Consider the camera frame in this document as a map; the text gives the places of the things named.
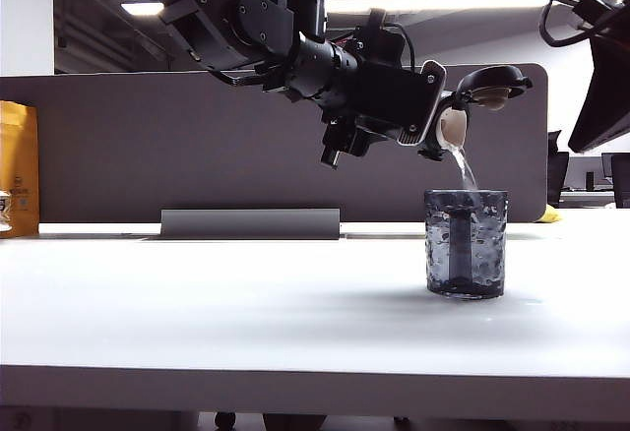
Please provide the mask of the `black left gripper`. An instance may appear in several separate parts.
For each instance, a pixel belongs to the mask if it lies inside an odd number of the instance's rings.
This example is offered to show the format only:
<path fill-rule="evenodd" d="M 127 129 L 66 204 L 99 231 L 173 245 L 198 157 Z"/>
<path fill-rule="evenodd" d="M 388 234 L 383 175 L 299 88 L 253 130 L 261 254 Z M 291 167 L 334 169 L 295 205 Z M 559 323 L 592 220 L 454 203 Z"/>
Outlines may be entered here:
<path fill-rule="evenodd" d="M 453 145 L 424 138 L 445 88 L 446 76 L 441 64 L 426 60 L 419 73 L 405 77 L 403 89 L 396 97 L 398 120 L 384 103 L 369 98 L 351 98 L 342 103 L 318 102 L 322 122 L 326 125 L 321 163 L 336 169 L 341 153 L 363 157 L 371 144 L 387 139 L 397 139 L 402 146 L 418 145 L 419 155 L 442 161 Z"/>

